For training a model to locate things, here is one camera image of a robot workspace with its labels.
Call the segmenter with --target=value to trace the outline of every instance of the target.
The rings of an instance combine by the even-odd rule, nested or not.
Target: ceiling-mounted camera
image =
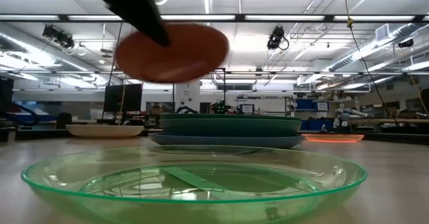
[[[262,67],[257,67],[256,72],[263,72]]]
[[[56,42],[61,48],[72,49],[74,47],[73,36],[56,29],[53,25],[45,25],[42,36]]]
[[[281,47],[283,42],[287,43],[286,47]],[[276,26],[273,33],[269,36],[267,43],[268,50],[287,50],[289,48],[289,41],[284,37],[284,30],[282,26]]]

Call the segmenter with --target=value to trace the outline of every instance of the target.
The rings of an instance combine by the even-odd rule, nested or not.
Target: blue bin
[[[308,130],[320,131],[322,126],[325,124],[325,129],[332,129],[334,127],[334,122],[329,120],[309,120],[308,121]]]
[[[301,120],[301,130],[308,130],[308,121],[307,120]]]

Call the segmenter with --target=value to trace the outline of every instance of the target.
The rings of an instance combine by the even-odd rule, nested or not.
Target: table
[[[26,166],[60,154],[106,147],[154,146],[146,137],[118,141],[43,139],[0,147],[0,223],[84,224],[43,203],[21,181]],[[304,142],[296,149],[334,154],[364,166],[368,179],[344,205],[304,224],[420,224],[429,210],[429,147],[389,142]]]

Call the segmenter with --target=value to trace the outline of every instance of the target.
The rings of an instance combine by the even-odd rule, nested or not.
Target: green glass plate
[[[290,137],[301,128],[301,121],[277,119],[164,119],[168,135],[201,137]]]
[[[85,223],[280,224],[340,206],[367,173],[303,151],[156,146],[59,156],[21,177],[46,203]]]
[[[299,117],[281,117],[281,116],[265,116],[265,115],[240,115],[240,114],[180,114],[180,113],[164,113],[160,115],[160,119],[273,119],[273,120],[294,120],[301,121]]]

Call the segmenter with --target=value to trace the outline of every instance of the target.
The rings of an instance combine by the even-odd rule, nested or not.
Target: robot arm
[[[104,0],[109,9],[162,46],[170,41],[155,0]]]

